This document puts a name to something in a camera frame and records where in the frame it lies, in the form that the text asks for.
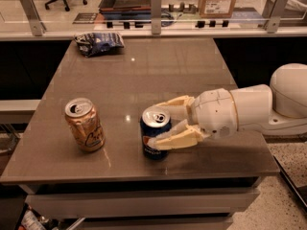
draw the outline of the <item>cardboard box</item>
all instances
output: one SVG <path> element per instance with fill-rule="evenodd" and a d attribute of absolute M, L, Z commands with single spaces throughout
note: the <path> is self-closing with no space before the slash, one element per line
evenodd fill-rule
<path fill-rule="evenodd" d="M 202 18 L 229 18 L 236 0 L 199 0 Z"/>
<path fill-rule="evenodd" d="M 236 0 L 200 0 L 202 18 L 230 18 Z"/>

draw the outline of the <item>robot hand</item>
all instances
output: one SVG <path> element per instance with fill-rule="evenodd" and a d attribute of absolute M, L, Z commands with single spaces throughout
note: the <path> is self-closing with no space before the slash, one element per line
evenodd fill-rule
<path fill-rule="evenodd" d="M 215 89 L 197 98 L 182 96 L 156 106 L 183 120 L 149 139 L 156 150 L 188 148 L 206 138 L 220 139 L 241 130 L 267 135 L 307 132 L 307 65 L 287 64 L 272 75 L 270 87 Z"/>

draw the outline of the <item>trash bin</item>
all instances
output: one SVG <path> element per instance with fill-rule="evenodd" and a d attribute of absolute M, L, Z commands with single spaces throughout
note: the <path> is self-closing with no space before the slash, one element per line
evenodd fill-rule
<path fill-rule="evenodd" d="M 263 10 L 263 17 L 269 18 L 275 0 L 267 0 Z M 285 10 L 281 16 L 280 26 L 303 26 L 307 25 L 307 0 L 288 0 Z"/>

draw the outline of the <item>black soda can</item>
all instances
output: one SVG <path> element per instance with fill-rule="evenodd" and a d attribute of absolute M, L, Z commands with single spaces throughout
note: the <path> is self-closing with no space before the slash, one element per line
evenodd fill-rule
<path fill-rule="evenodd" d="M 140 126 L 144 155 L 153 160 L 159 160 L 166 157 L 168 154 L 167 150 L 153 149 L 149 147 L 147 143 L 150 138 L 171 129 L 172 123 L 170 113 L 161 107 L 151 106 L 143 112 L 140 120 Z"/>

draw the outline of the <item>label on box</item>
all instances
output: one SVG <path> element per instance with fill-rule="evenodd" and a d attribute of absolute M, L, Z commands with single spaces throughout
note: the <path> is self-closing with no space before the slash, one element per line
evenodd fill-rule
<path fill-rule="evenodd" d="M 204 13 L 229 13 L 231 0 L 207 0 Z"/>

